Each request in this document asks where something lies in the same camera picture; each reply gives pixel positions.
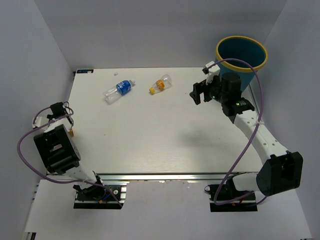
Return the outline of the orange bottle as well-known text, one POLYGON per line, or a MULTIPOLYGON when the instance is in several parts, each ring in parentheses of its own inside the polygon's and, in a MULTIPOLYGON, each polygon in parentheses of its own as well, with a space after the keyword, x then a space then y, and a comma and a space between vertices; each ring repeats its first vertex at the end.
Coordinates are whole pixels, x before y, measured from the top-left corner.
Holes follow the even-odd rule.
POLYGON ((73 131, 73 129, 72 129, 72 128, 70 128, 70 129, 69 129, 68 133, 69 133, 69 135, 70 135, 71 137, 73 137, 73 136, 74 136, 74 131, 73 131))

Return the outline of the yellow cap clear bottle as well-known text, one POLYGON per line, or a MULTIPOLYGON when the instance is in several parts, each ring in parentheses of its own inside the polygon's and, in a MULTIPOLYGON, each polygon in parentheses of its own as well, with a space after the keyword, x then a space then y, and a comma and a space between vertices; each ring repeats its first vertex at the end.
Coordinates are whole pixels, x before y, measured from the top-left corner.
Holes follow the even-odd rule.
POLYGON ((172 87, 172 78, 168 75, 165 74, 163 75, 160 79, 158 79, 151 88, 149 88, 149 93, 151 95, 160 93, 170 87, 172 87))

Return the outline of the blue label clear bottle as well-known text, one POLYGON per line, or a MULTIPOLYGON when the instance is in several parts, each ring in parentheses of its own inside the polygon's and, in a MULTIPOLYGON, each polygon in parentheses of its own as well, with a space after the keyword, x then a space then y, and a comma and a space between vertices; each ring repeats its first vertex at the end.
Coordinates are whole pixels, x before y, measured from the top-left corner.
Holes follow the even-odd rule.
POLYGON ((103 93, 104 100, 111 105, 130 92, 135 85, 136 81, 133 79, 123 80, 103 93))

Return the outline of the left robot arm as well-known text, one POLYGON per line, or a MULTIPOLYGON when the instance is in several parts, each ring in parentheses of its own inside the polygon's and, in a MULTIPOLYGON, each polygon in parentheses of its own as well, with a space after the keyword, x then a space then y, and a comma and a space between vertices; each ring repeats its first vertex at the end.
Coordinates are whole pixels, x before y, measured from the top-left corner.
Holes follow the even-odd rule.
POLYGON ((38 129, 40 134, 33 140, 49 173, 69 177, 77 192, 99 200, 105 196, 106 187, 98 174, 80 163, 80 152, 72 140, 74 120, 71 113, 64 102, 40 110, 32 121, 32 128, 38 129))

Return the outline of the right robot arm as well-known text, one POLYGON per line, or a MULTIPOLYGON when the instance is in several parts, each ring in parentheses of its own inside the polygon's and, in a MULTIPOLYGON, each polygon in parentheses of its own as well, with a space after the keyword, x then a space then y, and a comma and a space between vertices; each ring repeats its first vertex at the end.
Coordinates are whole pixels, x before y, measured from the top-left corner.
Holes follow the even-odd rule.
POLYGON ((259 115, 249 100, 242 97, 241 79, 228 72, 222 77, 212 77, 211 83, 203 80, 193 85, 189 94, 196 105, 215 100, 221 103, 223 113, 250 141, 262 162, 258 173, 242 173, 226 180, 226 195, 236 200, 243 194, 259 191, 264 196, 273 196, 300 186, 303 157, 291 152, 271 134, 258 120, 259 115))

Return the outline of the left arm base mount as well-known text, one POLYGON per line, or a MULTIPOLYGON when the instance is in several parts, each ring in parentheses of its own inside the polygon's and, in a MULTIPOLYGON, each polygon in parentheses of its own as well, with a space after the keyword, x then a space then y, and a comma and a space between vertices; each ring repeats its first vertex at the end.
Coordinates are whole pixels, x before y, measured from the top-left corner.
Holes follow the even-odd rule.
POLYGON ((124 205, 127 185, 108 184, 109 190, 91 186, 87 190, 80 190, 79 187, 73 187, 76 190, 73 208, 81 210, 121 210, 124 205))

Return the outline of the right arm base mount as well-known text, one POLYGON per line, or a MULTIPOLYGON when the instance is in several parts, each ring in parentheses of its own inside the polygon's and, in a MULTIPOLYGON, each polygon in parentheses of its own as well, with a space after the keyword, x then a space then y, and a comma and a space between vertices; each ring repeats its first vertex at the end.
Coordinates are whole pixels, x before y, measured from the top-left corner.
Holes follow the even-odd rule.
POLYGON ((255 172, 237 172, 229 175, 225 181, 222 173, 202 174, 208 185, 204 192, 209 195, 212 213, 256 212, 258 210, 255 192, 255 172))

